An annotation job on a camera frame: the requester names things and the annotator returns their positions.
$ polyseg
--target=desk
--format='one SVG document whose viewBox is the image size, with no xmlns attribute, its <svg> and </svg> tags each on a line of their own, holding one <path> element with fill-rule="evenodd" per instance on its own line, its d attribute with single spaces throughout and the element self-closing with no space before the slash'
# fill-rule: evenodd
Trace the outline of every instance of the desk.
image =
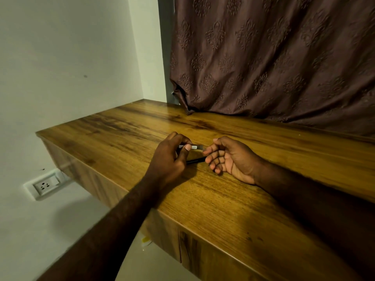
<svg viewBox="0 0 375 281">
<path fill-rule="evenodd" d="M 37 132 L 56 166 L 109 207 L 176 131 L 208 146 L 231 136 L 255 153 L 375 202 L 372 139 L 140 100 Z M 262 189 L 200 163 L 142 231 L 201 280 L 357 280 L 358 275 Z"/>
</svg>

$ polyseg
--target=power outlet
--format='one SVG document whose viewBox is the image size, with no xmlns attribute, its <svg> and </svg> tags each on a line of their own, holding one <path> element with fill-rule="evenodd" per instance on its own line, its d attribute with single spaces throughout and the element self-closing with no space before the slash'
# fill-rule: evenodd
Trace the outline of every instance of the power outlet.
<svg viewBox="0 0 375 281">
<path fill-rule="evenodd" d="M 70 181 L 70 178 L 59 169 L 54 169 L 43 176 L 24 184 L 24 188 L 31 196 L 38 200 L 50 191 Z"/>
<path fill-rule="evenodd" d="M 60 181 L 57 179 L 56 175 L 53 174 L 52 176 L 50 176 L 49 178 L 45 178 L 43 179 L 42 181 L 39 181 L 34 185 L 36 191 L 40 194 L 40 195 L 43 195 L 44 193 L 52 190 L 52 189 L 55 189 L 56 187 L 58 187 L 60 184 Z"/>
</svg>

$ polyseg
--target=person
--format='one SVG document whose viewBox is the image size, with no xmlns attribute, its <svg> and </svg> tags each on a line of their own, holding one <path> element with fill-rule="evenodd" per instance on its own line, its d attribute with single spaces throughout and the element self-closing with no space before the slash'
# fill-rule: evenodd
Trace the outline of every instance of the person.
<svg viewBox="0 0 375 281">
<path fill-rule="evenodd" d="M 180 144 L 185 146 L 176 157 Z M 115 280 L 148 212 L 184 171 L 190 144 L 176 132 L 163 140 L 141 181 L 38 280 Z M 365 279 L 374 276 L 374 204 L 275 165 L 226 136 L 213 139 L 203 154 L 216 174 L 227 172 L 264 189 L 308 222 Z"/>
</svg>

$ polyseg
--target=person's right arm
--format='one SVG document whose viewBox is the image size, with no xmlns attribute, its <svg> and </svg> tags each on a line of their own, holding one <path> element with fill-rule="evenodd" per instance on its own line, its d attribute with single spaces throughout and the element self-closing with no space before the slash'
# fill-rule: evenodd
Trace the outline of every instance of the person's right arm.
<svg viewBox="0 0 375 281">
<path fill-rule="evenodd" d="M 256 155 L 223 136 L 203 153 L 217 174 L 255 184 L 308 222 L 365 279 L 375 276 L 375 204 L 327 187 Z"/>
</svg>

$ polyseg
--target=brown curtain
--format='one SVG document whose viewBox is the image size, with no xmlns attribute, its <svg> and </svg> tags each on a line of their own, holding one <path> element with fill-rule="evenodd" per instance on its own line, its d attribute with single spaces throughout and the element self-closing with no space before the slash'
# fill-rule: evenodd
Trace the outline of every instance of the brown curtain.
<svg viewBox="0 0 375 281">
<path fill-rule="evenodd" d="M 375 136 L 375 0 L 175 0 L 171 81 L 211 111 Z"/>
</svg>

